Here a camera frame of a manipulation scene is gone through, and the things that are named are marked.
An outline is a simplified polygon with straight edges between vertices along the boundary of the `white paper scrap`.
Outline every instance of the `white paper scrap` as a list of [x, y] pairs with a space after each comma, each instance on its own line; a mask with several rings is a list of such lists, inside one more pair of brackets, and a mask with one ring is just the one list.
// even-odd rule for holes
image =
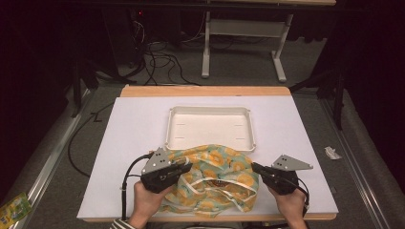
[[337, 154], [335, 152], [335, 149], [332, 149], [330, 146], [328, 146], [327, 148], [325, 148], [325, 153], [327, 153], [327, 156], [330, 159], [340, 159], [342, 158], [339, 154]]

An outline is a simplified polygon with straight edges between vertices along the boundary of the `black cable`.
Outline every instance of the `black cable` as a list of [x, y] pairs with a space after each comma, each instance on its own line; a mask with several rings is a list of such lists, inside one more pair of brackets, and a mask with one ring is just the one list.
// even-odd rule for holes
[[[158, 45], [158, 44], [164, 44], [164, 46], [163, 46], [162, 48], [159, 48], [159, 49], [156, 49], [156, 50], [153, 50], [153, 51], [152, 51], [152, 46], [155, 46], [155, 45]], [[168, 44], [168, 42], [164, 42], [164, 41], [152, 42], [152, 43], [149, 44], [149, 45], [151, 46], [149, 51], [150, 51], [150, 52], [160, 52], [160, 51], [163, 51], [163, 50], [165, 50], [165, 49], [167, 48], [167, 44]]]
[[[220, 39], [220, 38], [222, 38], [222, 36], [214, 36], [214, 38]], [[225, 46], [225, 47], [216, 48], [216, 47], [214, 47], [213, 45], [210, 45], [209, 47], [210, 47], [211, 49], [213, 49], [213, 50], [227, 50], [227, 49], [229, 49], [229, 48], [234, 44], [234, 40], [233, 40], [233, 39], [227, 39], [227, 40], [225, 40], [225, 41], [230, 41], [230, 43], [229, 43], [227, 46]]]
[[200, 39], [200, 38], [202, 38], [202, 37], [205, 37], [205, 35], [200, 35], [200, 33], [201, 33], [202, 30], [203, 30], [204, 22], [205, 22], [205, 11], [202, 13], [202, 22], [201, 22], [201, 24], [200, 24], [200, 28], [199, 28], [199, 30], [197, 31], [197, 33], [196, 33], [191, 39], [183, 40], [182, 43], [185, 44], [185, 43], [187, 43], [187, 42], [194, 41], [194, 40], [196, 40], [196, 39]]
[[[170, 72], [172, 71], [172, 69], [173, 69], [173, 68], [175, 67], [175, 65], [177, 64], [177, 65], [179, 66], [179, 69], [180, 69], [180, 77], [181, 77], [181, 79], [185, 82], [185, 84], [191, 84], [191, 85], [201, 86], [201, 85], [198, 84], [198, 83], [194, 83], [194, 82], [188, 81], [186, 78], [184, 78], [184, 76], [182, 75], [182, 67], [181, 67], [181, 64], [180, 64], [178, 58], [177, 58], [175, 55], [173, 55], [173, 54], [168, 54], [168, 53], [164, 53], [164, 52], [158, 52], [158, 54], [153, 54], [150, 48], [149, 48], [149, 53], [146, 52], [145, 54], [151, 55], [151, 57], [152, 57], [152, 60], [150, 60], [149, 64], [153, 67], [153, 71], [152, 71], [152, 73], [149, 73], [149, 72], [148, 72], [149, 75], [150, 75], [150, 77], [149, 77], [148, 81], [147, 81], [144, 85], [146, 85], [147, 83], [149, 83], [149, 81], [150, 81], [151, 79], [155, 81], [155, 79], [153, 78], [153, 73], [154, 73], [155, 68], [162, 68], [162, 67], [165, 67], [165, 66], [167, 66], [169, 63], [172, 62], [172, 63], [174, 63], [174, 65], [170, 68], [170, 70], [169, 70], [169, 72], [168, 72], [168, 77], [169, 77], [169, 79], [170, 79], [172, 82], [174, 82], [174, 81], [173, 81], [173, 80], [171, 79], [171, 77], [170, 77]], [[164, 64], [164, 65], [162, 65], [162, 66], [158, 66], [158, 67], [157, 67], [157, 66], [156, 66], [156, 60], [157, 60], [158, 58], [165, 58], [165, 59], [168, 60], [168, 63], [166, 63], [166, 64]]]
[[265, 41], [267, 41], [267, 40], [269, 39], [269, 37], [260, 37], [260, 38], [258, 38], [256, 41], [245, 41], [245, 40], [240, 40], [240, 39], [238, 39], [238, 37], [242, 37], [242, 36], [236, 36], [236, 37], [232, 36], [231, 39], [232, 39], [234, 42], [236, 42], [236, 43], [239, 43], [239, 44], [248, 44], [248, 45], [256, 45], [256, 44], [265, 42]]
[[302, 179], [297, 178], [299, 181], [301, 181], [304, 184], [305, 188], [307, 189], [307, 191], [306, 191], [303, 188], [301, 188], [299, 185], [294, 184], [293, 182], [291, 182], [290, 180], [288, 180], [288, 179], [286, 179], [284, 177], [278, 177], [278, 178], [280, 178], [283, 181], [289, 183], [290, 185], [294, 186], [296, 189], [300, 190], [303, 194], [305, 194], [306, 199], [305, 199], [304, 209], [303, 209], [303, 216], [304, 216], [306, 214], [307, 210], [308, 210], [308, 207], [309, 207], [309, 190], [307, 188], [307, 185], [304, 183], [304, 181]]
[[[117, 74], [117, 73], [111, 72], [110, 70], [107, 70], [106, 68], [104, 68], [104, 67], [98, 65], [96, 62], [94, 62], [94, 61], [92, 61], [92, 60], [85, 60], [85, 61], [86, 61], [86, 63], [88, 64], [88, 66], [89, 66], [94, 72], [101, 71], [101, 72], [107, 74], [108, 76], [110, 76], [112, 79], [114, 79], [114, 80], [116, 80], [116, 81], [118, 81], [118, 82], [121, 82], [121, 83], [125, 83], [125, 84], [136, 84], [136, 83], [137, 83], [137, 80], [130, 80], [130, 79], [128, 79], [128, 78], [137, 75], [137, 74], [140, 73], [140, 72], [144, 69], [144, 67], [145, 67], [144, 61], [143, 61], [143, 57], [142, 57], [141, 60], [139, 61], [138, 67], [137, 67], [135, 70], [133, 70], [133, 71], [131, 71], [130, 73], [127, 73], [127, 74], [125, 74], [125, 75], [119, 75], [119, 74]], [[96, 73], [96, 77], [97, 77], [97, 78], [104, 79], [104, 80], [107, 79], [106, 77], [103, 77], [103, 76], [99, 75], [98, 73]]]
[[105, 107], [101, 108], [100, 110], [98, 110], [98, 112], [96, 113], [91, 113], [90, 117], [87, 118], [81, 125], [79, 128], [77, 128], [77, 130], [72, 134], [71, 140], [69, 141], [69, 145], [68, 145], [68, 158], [69, 158], [69, 162], [71, 163], [71, 165], [74, 167], [75, 170], [77, 170], [80, 174], [82, 174], [85, 177], [90, 177], [89, 174], [83, 172], [82, 170], [80, 170], [74, 163], [74, 161], [72, 160], [72, 152], [71, 152], [71, 148], [72, 148], [72, 143], [75, 139], [75, 137], [77, 136], [78, 132], [96, 115], [98, 115], [100, 112], [104, 111], [105, 109], [107, 109], [108, 107], [110, 107], [111, 105], [113, 105], [114, 102], [106, 105]]
[[196, 38], [196, 39], [194, 39], [194, 40], [192, 40], [192, 41], [184, 42], [184, 43], [182, 43], [182, 44], [183, 44], [184, 46], [191, 47], [191, 48], [201, 47], [201, 46], [204, 46], [204, 41], [202, 41], [201, 38], [203, 38], [203, 36], [202, 36], [202, 37], [199, 37], [199, 38]]
[[152, 154], [149, 155], [144, 155], [144, 156], [140, 156], [138, 157], [136, 160], [134, 160], [132, 162], [132, 164], [129, 166], [124, 180], [122, 181], [122, 186], [121, 186], [121, 202], [122, 202], [122, 216], [121, 219], [122, 220], [126, 220], [126, 187], [127, 187], [127, 178], [128, 177], [133, 177], [133, 175], [130, 175], [129, 173], [131, 173], [132, 167], [134, 167], [135, 164], [137, 164], [140, 160], [142, 159], [149, 159], [151, 158]]
[[155, 73], [155, 69], [156, 69], [156, 59], [155, 56], [152, 54], [151, 52], [151, 45], [148, 46], [148, 50], [149, 50], [149, 54], [152, 56], [152, 61], [154, 62], [154, 65], [152, 66], [152, 72], [149, 73], [148, 68], [146, 68], [145, 66], [145, 70], [148, 72], [149, 78], [148, 80], [143, 84], [143, 86], [147, 85], [149, 83], [149, 81], [153, 80], [155, 82], [155, 86], [158, 86], [158, 82], [155, 80], [155, 78], [153, 77], [153, 74]]

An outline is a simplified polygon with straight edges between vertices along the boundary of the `striped sleeve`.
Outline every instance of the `striped sleeve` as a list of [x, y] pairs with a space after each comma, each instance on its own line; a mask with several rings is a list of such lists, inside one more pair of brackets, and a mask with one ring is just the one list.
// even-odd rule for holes
[[122, 219], [115, 219], [110, 229], [137, 229]]

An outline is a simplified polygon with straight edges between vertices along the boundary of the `hand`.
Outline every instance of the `hand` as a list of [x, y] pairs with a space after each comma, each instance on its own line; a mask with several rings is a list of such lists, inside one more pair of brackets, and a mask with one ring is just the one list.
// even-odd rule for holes
[[287, 195], [279, 195], [271, 188], [267, 189], [276, 198], [277, 207], [281, 214], [286, 218], [288, 226], [291, 229], [307, 228], [303, 218], [303, 209], [305, 194], [298, 189]]
[[135, 228], [143, 228], [146, 222], [158, 212], [164, 196], [172, 191], [168, 187], [159, 194], [152, 193], [145, 189], [141, 181], [134, 184], [134, 212], [128, 223]]

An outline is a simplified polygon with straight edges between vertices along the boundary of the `electrical wire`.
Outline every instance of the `electrical wire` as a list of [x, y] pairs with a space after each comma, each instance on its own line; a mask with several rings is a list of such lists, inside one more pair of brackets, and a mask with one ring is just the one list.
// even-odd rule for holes
[[259, 43], [262, 43], [269, 39], [269, 37], [258, 37], [258, 39], [256, 41], [246, 41], [246, 40], [238, 39], [239, 37], [244, 37], [244, 36], [235, 36], [235, 37], [232, 37], [232, 39], [234, 40], [235, 43], [249, 44], [249, 45], [259, 44]]
[[[154, 72], [155, 72], [155, 68], [163, 68], [163, 67], [168, 66], [170, 63], [173, 63], [173, 66], [170, 67], [170, 69], [169, 69], [169, 71], [168, 71], [168, 73], [167, 73], [168, 78], [170, 79], [170, 81], [172, 81], [173, 83], [176, 83], [176, 82], [174, 82], [174, 80], [171, 78], [170, 72], [171, 72], [171, 71], [174, 69], [174, 67], [177, 65], [177, 66], [179, 66], [179, 69], [180, 69], [180, 77], [181, 77], [181, 79], [182, 79], [185, 83], [176, 83], [176, 84], [179, 84], [179, 85], [187, 85], [187, 84], [188, 84], [188, 85], [201, 86], [200, 84], [197, 84], [197, 83], [194, 83], [194, 82], [191, 82], [191, 81], [187, 80], [187, 79], [183, 76], [181, 64], [180, 64], [178, 58], [177, 58], [175, 55], [173, 55], [173, 54], [168, 54], [168, 53], [164, 53], [164, 52], [153, 53], [151, 47], [152, 47], [152, 43], [151, 43], [151, 45], [149, 45], [149, 48], [148, 48], [149, 52], [146, 52], [145, 54], [146, 54], [146, 55], [150, 55], [151, 58], [152, 58], [152, 59], [149, 61], [149, 65], [152, 67], [152, 72], [150, 73], [149, 70], [148, 70], [148, 68], [146, 68], [146, 70], [147, 70], [147, 72], [148, 72], [148, 74], [149, 74], [149, 79], [146, 81], [146, 83], [145, 83], [144, 85], [147, 85], [151, 80], [153, 80], [153, 81], [155, 82], [155, 85], [158, 85], [157, 81], [156, 81], [156, 80], [154, 79], [154, 77], [153, 77], [153, 74], [154, 74]], [[160, 65], [160, 66], [157, 66], [157, 59], [166, 59], [167, 62], [166, 62], [165, 64], [162, 64], [162, 65]]]
[[[152, 46], [156, 46], [156, 45], [159, 45], [159, 44], [163, 44], [164, 46], [162, 48], [157, 49], [157, 50], [152, 50]], [[149, 43], [148, 45], [151, 46], [151, 48], [150, 48], [151, 52], [160, 52], [160, 51], [163, 51], [163, 50], [165, 50], [167, 48], [167, 44], [169, 44], [169, 43], [166, 42], [166, 41], [155, 41], [155, 42]]]
[[92, 61], [92, 60], [85, 60], [86, 63], [88, 64], [88, 66], [93, 69], [93, 71], [96, 73], [97, 71], [101, 71], [105, 74], [107, 74], [109, 77], [105, 77], [102, 76], [98, 73], [96, 73], [96, 77], [102, 80], [107, 80], [107, 81], [118, 81], [121, 83], [125, 83], [125, 84], [136, 84], [137, 81], [136, 80], [131, 80], [129, 79], [129, 77], [135, 76], [138, 73], [140, 73], [145, 65], [144, 65], [144, 60], [143, 60], [143, 56], [140, 58], [138, 66], [135, 70], [131, 71], [130, 73], [127, 73], [125, 75], [119, 75], [118, 73], [114, 73], [111, 72], [103, 67], [101, 67], [100, 65], [98, 65], [96, 62]]
[[87, 174], [87, 173], [85, 173], [85, 172], [83, 172], [82, 170], [80, 170], [80, 169], [75, 165], [75, 163], [74, 163], [74, 161], [73, 161], [73, 159], [72, 159], [72, 151], [71, 151], [72, 143], [73, 143], [75, 137], [77, 136], [77, 134], [79, 133], [79, 131], [80, 131], [93, 117], [97, 116], [100, 112], [104, 111], [105, 109], [107, 109], [108, 107], [110, 107], [110, 106], [113, 105], [113, 104], [114, 104], [114, 102], [112, 102], [112, 103], [110, 103], [110, 104], [104, 106], [103, 108], [101, 108], [100, 110], [98, 110], [96, 113], [91, 113], [91, 115], [80, 125], [80, 127], [78, 127], [78, 128], [75, 130], [75, 132], [72, 134], [72, 137], [71, 137], [71, 139], [70, 139], [70, 141], [69, 141], [69, 145], [68, 145], [68, 158], [69, 158], [69, 162], [71, 163], [71, 165], [74, 167], [74, 169], [75, 169], [76, 171], [78, 171], [80, 174], [82, 174], [82, 175], [85, 176], [85, 177], [90, 177], [90, 175]]
[[197, 31], [196, 35], [195, 35], [193, 38], [190, 38], [190, 39], [188, 39], [188, 40], [183, 40], [182, 43], [187, 43], [187, 42], [190, 42], [190, 41], [198, 40], [198, 39], [200, 39], [201, 37], [204, 37], [204, 35], [200, 35], [200, 33], [201, 33], [202, 30], [203, 30], [203, 23], [204, 23], [204, 22], [205, 22], [205, 12], [202, 13], [202, 22], [201, 22], [201, 24], [200, 24], [199, 31]]
[[[220, 39], [220, 40], [221, 40], [221, 38], [224, 38], [222, 35], [215, 35], [213, 37], [215, 37], [217, 39]], [[230, 47], [232, 47], [232, 45], [234, 44], [234, 40], [233, 39], [227, 39], [227, 41], [230, 41], [230, 43], [228, 45], [226, 45], [225, 47], [217, 48], [217, 47], [213, 46], [212, 44], [210, 44], [209, 48], [211, 48], [213, 50], [227, 50]]]
[[121, 186], [121, 203], [122, 203], [122, 215], [121, 215], [121, 219], [122, 220], [126, 220], [126, 187], [127, 187], [127, 178], [128, 177], [138, 177], [136, 175], [130, 175], [132, 168], [134, 167], [135, 164], [137, 164], [138, 162], [140, 162], [143, 159], [150, 159], [152, 157], [153, 154], [149, 154], [149, 155], [143, 155], [138, 157], [136, 160], [134, 160], [131, 165], [129, 166], [124, 180], [122, 181], [122, 186]]
[[182, 43], [184, 46], [190, 47], [190, 48], [198, 48], [198, 47], [202, 47], [204, 45], [204, 41], [200, 40], [201, 38], [204, 38], [205, 35], [201, 35], [198, 38], [191, 40], [191, 41], [187, 41], [185, 43]]
[[145, 28], [144, 28], [143, 25], [140, 24], [138, 21], [133, 21], [133, 23], [135, 23], [135, 24], [138, 25], [138, 30], [137, 30], [137, 32], [135, 33], [135, 37], [133, 36], [133, 38], [135, 39], [135, 38], [138, 36], [138, 32], [139, 32], [139, 30], [140, 30], [139, 27], [141, 27], [141, 28], [142, 28], [142, 39], [140, 40], [140, 43], [143, 43], [143, 41], [144, 41], [144, 39], [145, 39]]
[[299, 181], [301, 181], [301, 183], [304, 184], [305, 188], [307, 190], [304, 190], [303, 188], [301, 188], [299, 185], [294, 184], [293, 182], [291, 182], [290, 180], [284, 178], [284, 177], [278, 177], [280, 179], [282, 179], [283, 181], [289, 183], [290, 185], [294, 186], [295, 188], [297, 188], [298, 190], [300, 190], [303, 194], [305, 194], [306, 199], [305, 199], [305, 203], [304, 203], [304, 209], [303, 209], [303, 216], [306, 214], [307, 210], [309, 209], [309, 190], [307, 185], [304, 183], [304, 181], [300, 178], [297, 178]]

